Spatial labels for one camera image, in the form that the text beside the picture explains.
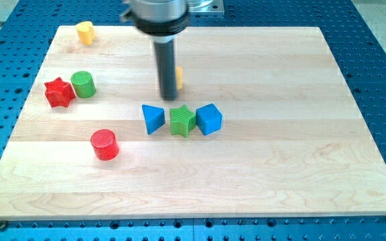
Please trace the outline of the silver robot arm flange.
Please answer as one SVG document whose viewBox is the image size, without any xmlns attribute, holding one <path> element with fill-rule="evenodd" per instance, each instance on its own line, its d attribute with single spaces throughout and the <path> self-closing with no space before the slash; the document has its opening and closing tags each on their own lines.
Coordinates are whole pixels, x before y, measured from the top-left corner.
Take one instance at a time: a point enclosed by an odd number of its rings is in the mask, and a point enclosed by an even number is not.
<svg viewBox="0 0 386 241">
<path fill-rule="evenodd" d="M 189 8 L 185 0 L 130 0 L 120 15 L 122 22 L 132 21 L 143 33 L 152 36 L 171 36 L 189 25 Z"/>
</svg>

